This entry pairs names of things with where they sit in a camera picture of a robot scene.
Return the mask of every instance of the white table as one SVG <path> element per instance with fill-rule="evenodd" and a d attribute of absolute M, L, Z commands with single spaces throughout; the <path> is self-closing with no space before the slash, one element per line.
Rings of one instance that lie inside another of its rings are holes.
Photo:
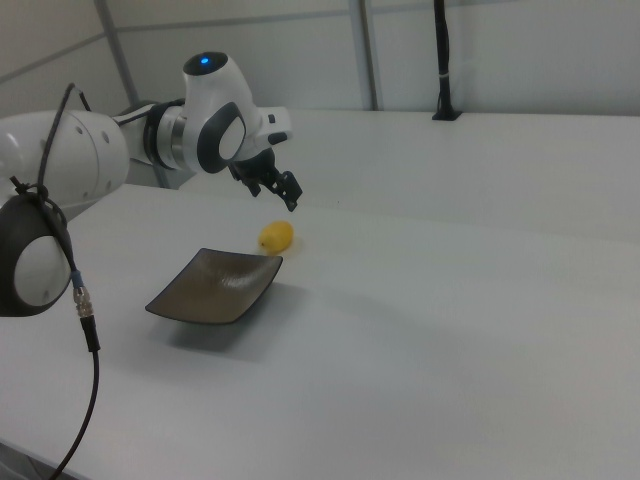
<path fill-rule="evenodd" d="M 292 110 L 301 203 L 640 243 L 640 118 Z M 250 198 L 231 175 L 181 190 Z M 261 201 L 279 202 L 268 192 Z"/>
<path fill-rule="evenodd" d="M 72 473 L 637 476 L 640 245 L 304 198 L 290 216 L 266 196 L 125 186 L 71 222 L 103 346 Z M 239 323 L 198 327 L 144 311 L 199 248 L 253 252 L 278 218 L 299 238 Z M 0 322 L 0 379 L 0 441 L 58 462 L 91 385 L 69 298 Z"/>

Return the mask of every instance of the cable connector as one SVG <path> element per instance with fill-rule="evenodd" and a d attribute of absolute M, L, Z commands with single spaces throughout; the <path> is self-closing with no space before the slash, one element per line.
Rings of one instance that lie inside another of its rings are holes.
<path fill-rule="evenodd" d="M 87 347 L 90 352 L 97 352 L 100 350 L 100 342 L 98 341 L 98 332 L 96 330 L 96 319 L 93 316 L 91 296 L 87 288 L 84 286 L 74 288 L 73 301 L 76 302 L 76 310 L 80 317 L 84 337 L 87 340 Z"/>
<path fill-rule="evenodd" d="M 87 287 L 74 288 L 73 301 L 76 302 L 76 310 L 80 318 L 93 315 L 93 305 L 91 304 L 91 296 Z"/>

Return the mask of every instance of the tabletop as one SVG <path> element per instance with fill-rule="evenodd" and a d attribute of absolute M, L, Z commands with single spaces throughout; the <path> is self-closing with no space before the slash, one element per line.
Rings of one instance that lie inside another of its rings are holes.
<path fill-rule="evenodd" d="M 276 166 L 305 205 L 640 243 L 639 117 L 290 113 Z M 226 172 L 181 190 L 250 198 Z"/>
<path fill-rule="evenodd" d="M 144 306 L 202 247 L 296 229 L 239 322 Z M 102 344 L 81 478 L 640 471 L 640 245 L 125 185 L 70 223 Z M 67 295 L 0 322 L 0 440 L 57 463 L 89 398 Z"/>

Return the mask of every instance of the black cable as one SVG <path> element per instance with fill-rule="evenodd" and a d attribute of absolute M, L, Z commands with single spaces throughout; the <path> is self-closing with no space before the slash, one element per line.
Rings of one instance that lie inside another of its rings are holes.
<path fill-rule="evenodd" d="M 49 130 L 49 136 L 47 137 L 47 141 L 44 145 L 44 149 L 42 152 L 42 158 L 40 159 L 40 169 L 38 170 L 38 181 L 35 184 L 35 187 L 37 188 L 37 192 L 38 192 L 38 197 L 40 200 L 40 210 L 42 210 L 42 213 L 43 213 L 42 216 L 47 226 L 49 227 L 49 230 L 53 234 L 54 238 L 60 244 L 60 247 L 62 248 L 62 251 L 64 252 L 65 257 L 67 257 L 67 262 L 69 262 L 69 267 L 71 267 L 72 272 L 77 270 L 77 268 L 76 268 L 75 260 L 73 258 L 73 250 L 71 248 L 71 245 L 61 237 L 60 232 L 58 232 L 58 229 L 53 224 L 51 218 L 45 212 L 45 208 L 46 208 L 45 203 L 49 203 L 50 205 L 52 205 L 54 211 L 58 213 L 59 216 L 61 216 L 61 220 L 63 224 L 66 226 L 66 219 L 64 218 L 64 214 L 62 214 L 62 210 L 60 210 L 57 207 L 57 205 L 55 205 L 55 203 L 50 201 L 47 197 L 48 191 L 44 186 L 44 175 L 47 170 L 47 163 L 49 161 L 49 154 L 51 153 L 51 147 L 53 146 L 53 139 L 55 138 L 56 132 L 58 131 L 58 126 L 60 125 L 62 114 L 64 113 L 64 109 L 67 105 L 67 102 L 69 101 L 69 96 L 71 95 L 71 92 L 74 89 L 78 90 L 80 94 L 80 100 L 82 100 L 84 107 L 88 111 L 91 111 L 91 109 L 89 108 L 89 104 L 87 103 L 87 99 L 84 96 L 84 93 L 82 93 L 81 90 L 77 89 L 75 84 L 70 83 L 64 91 L 62 101 L 60 102 L 60 106 L 58 107 L 58 110 L 56 111 L 56 115 L 53 119 L 53 124 L 51 125 L 51 129 Z"/>
<path fill-rule="evenodd" d="M 80 442 L 82 441 L 82 437 L 84 436 L 84 433 L 87 431 L 87 426 L 89 425 L 89 421 L 91 420 L 91 414 L 93 413 L 93 408 L 96 405 L 96 398 L 98 396 L 98 382 L 100 380 L 100 360 L 98 358 L 98 352 L 97 351 L 92 352 L 92 354 L 93 354 L 93 387 L 91 388 L 91 398 L 89 399 L 89 407 L 87 408 L 87 413 L 84 416 L 84 421 L 82 422 L 82 426 L 80 427 L 80 431 L 78 432 L 78 435 L 76 436 L 76 439 L 73 442 L 73 445 L 71 445 L 69 452 L 67 452 L 67 455 L 64 457 L 60 465 L 58 465 L 58 468 L 56 468 L 56 471 L 53 472 L 51 477 L 49 477 L 49 480 L 55 480 L 56 478 L 58 478 L 62 473 L 62 471 L 65 469 L 65 467 L 69 463 L 69 460 L 71 460 L 71 457 L 73 457 L 73 454 L 76 453 L 76 449 L 78 448 L 78 445 L 80 445 Z"/>
<path fill-rule="evenodd" d="M 127 118 L 125 120 L 122 120 L 121 122 L 116 122 L 118 124 L 119 127 L 121 127 L 122 125 L 126 125 L 127 123 L 131 123 L 134 120 L 138 120 L 139 118 L 143 118 L 146 117 L 149 114 L 149 110 L 147 110 L 146 112 L 143 113 L 139 113 L 138 115 L 135 115 L 131 118 Z"/>
<path fill-rule="evenodd" d="M 38 202 L 40 205 L 40 210 L 42 212 L 42 217 L 44 218 L 45 223 L 49 227 L 51 234 L 57 240 L 58 244 L 62 248 L 67 261 L 69 262 L 69 266 L 71 267 L 71 279 L 73 281 L 73 294 L 74 301 L 77 305 L 78 314 L 80 316 L 80 323 L 82 324 L 82 329 L 84 330 L 85 339 L 87 340 L 87 346 L 89 351 L 93 355 L 93 387 L 91 388 L 91 398 L 89 399 L 89 406 L 87 408 L 87 413 L 84 416 L 84 420 L 82 422 L 82 426 L 76 435 L 76 439 L 71 445 L 71 448 L 67 452 L 67 455 L 64 457 L 58 468 L 53 472 L 50 479 L 55 480 L 60 476 L 64 468 L 67 466 L 71 457 L 76 452 L 78 445 L 82 441 L 82 437 L 87 430 L 89 425 L 89 421 L 91 420 L 91 415 L 93 414 L 93 409 L 96 404 L 96 398 L 98 396 L 98 383 L 100 380 L 100 361 L 98 358 L 98 350 L 100 350 L 100 343 L 98 342 L 98 334 L 96 332 L 96 323 L 95 318 L 93 317 L 93 308 L 91 307 L 91 303 L 89 302 L 89 294 L 84 288 L 84 283 L 82 281 L 82 275 L 78 271 L 75 261 L 73 259 L 73 250 L 71 248 L 71 242 L 63 237 L 63 232 L 60 231 L 57 225 L 55 225 L 51 216 L 46 210 L 46 205 L 50 205 L 53 212 L 60 217 L 60 220 L 66 229 L 67 220 L 64 216 L 64 213 L 58 207 L 58 205 L 53 202 L 49 198 L 49 192 L 47 188 L 44 186 L 44 176 L 47 169 L 47 162 L 49 160 L 49 154 L 51 153 L 51 146 L 53 145 L 53 140 L 58 131 L 58 126 L 60 125 L 60 119 L 62 118 L 62 114 L 67 105 L 67 101 L 69 100 L 69 96 L 73 90 L 78 90 L 80 95 L 80 100 L 82 104 L 87 109 L 87 111 L 91 111 L 89 108 L 89 104 L 87 99 L 81 90 L 77 89 L 73 83 L 70 83 L 64 91 L 64 96 L 62 97 L 62 102 L 60 102 L 60 106 L 56 111 L 56 115 L 53 120 L 53 124 L 51 125 L 51 129 L 49 130 L 49 136 L 47 137 L 47 142 L 45 143 L 44 150 L 42 152 L 42 158 L 40 159 L 40 169 L 38 170 L 38 181 L 34 185 L 22 184 L 15 177 L 11 178 L 11 181 L 16 186 L 16 192 L 18 194 L 26 194 L 26 192 L 32 188 L 36 189 L 36 193 L 38 196 Z"/>

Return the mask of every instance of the black rubber cap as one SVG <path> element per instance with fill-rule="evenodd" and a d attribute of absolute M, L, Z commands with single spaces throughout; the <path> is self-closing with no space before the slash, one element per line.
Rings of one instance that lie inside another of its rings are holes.
<path fill-rule="evenodd" d="M 182 71 L 187 75 L 197 77 L 217 72 L 227 64 L 229 57 L 222 52 L 204 52 L 187 60 Z"/>
<path fill-rule="evenodd" d="M 51 236 L 37 202 L 35 194 L 27 193 L 12 197 L 0 209 L 0 317 L 26 317 L 42 313 L 56 303 L 65 290 L 46 305 L 34 306 L 25 303 L 15 288 L 16 264 L 24 249 L 40 237 Z M 45 208 L 61 237 L 70 243 L 69 233 L 58 216 L 49 207 Z"/>
<path fill-rule="evenodd" d="M 272 133 L 267 139 L 271 145 L 277 145 L 287 139 L 287 134 L 284 132 Z"/>

